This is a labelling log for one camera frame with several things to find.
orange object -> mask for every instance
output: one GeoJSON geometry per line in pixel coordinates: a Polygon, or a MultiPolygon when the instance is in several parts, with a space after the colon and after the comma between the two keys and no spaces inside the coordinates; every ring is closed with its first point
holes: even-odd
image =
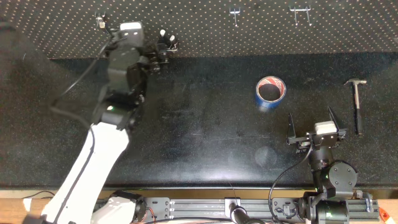
{"type": "Polygon", "coordinates": [[[382,208],[379,208],[379,214],[381,219],[386,223],[386,224],[395,224],[394,220],[390,217],[390,215],[382,208]]]}

pegboard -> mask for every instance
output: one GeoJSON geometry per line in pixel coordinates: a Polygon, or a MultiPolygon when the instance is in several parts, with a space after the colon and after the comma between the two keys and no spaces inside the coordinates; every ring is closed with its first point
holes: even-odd
{"type": "Polygon", "coordinates": [[[177,57],[398,51],[398,2],[266,0],[0,0],[0,15],[48,58],[95,57],[107,36],[96,11],[113,26],[142,21],[149,40],[161,29],[177,36],[177,57]],[[309,11],[294,12],[289,6],[309,11]],[[230,9],[241,9],[238,26],[230,9]]]}

hammer handle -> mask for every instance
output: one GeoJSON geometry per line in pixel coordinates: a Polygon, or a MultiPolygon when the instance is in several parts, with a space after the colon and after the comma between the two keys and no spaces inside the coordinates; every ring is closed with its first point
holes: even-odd
{"type": "Polygon", "coordinates": [[[361,109],[356,109],[356,133],[359,137],[363,136],[361,109]]]}

hammer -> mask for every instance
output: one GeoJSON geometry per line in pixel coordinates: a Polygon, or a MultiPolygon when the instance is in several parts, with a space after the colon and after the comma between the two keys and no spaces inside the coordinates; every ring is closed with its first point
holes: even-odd
{"type": "Polygon", "coordinates": [[[360,80],[358,78],[352,78],[348,80],[345,84],[347,83],[353,83],[354,85],[354,97],[355,97],[355,117],[356,117],[356,134],[358,136],[363,136],[363,128],[362,128],[362,117],[361,117],[361,112],[359,110],[359,95],[358,95],[358,84],[366,84],[366,80],[360,80]]]}

black countertop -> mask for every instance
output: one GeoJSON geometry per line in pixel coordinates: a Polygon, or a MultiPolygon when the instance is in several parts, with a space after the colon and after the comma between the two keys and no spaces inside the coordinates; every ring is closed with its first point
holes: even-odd
{"type": "MultiPolygon", "coordinates": [[[[72,82],[90,60],[46,61],[32,49],[2,57],[0,84],[0,188],[57,188],[86,138],[76,121],[48,111],[50,97],[72,82]]],[[[106,62],[61,102],[90,119],[106,62]]],[[[144,117],[132,144],[113,167],[109,188],[268,188],[300,160],[285,144],[288,113],[297,136],[328,121],[327,106],[349,128],[335,159],[359,170],[357,187],[398,187],[398,55],[327,54],[175,58],[151,76],[144,117]],[[287,94],[266,113],[254,101],[256,83],[274,75],[287,94]],[[354,134],[350,78],[359,86],[364,137],[354,134]]],[[[310,188],[308,164],[279,187],[310,188]]]]}

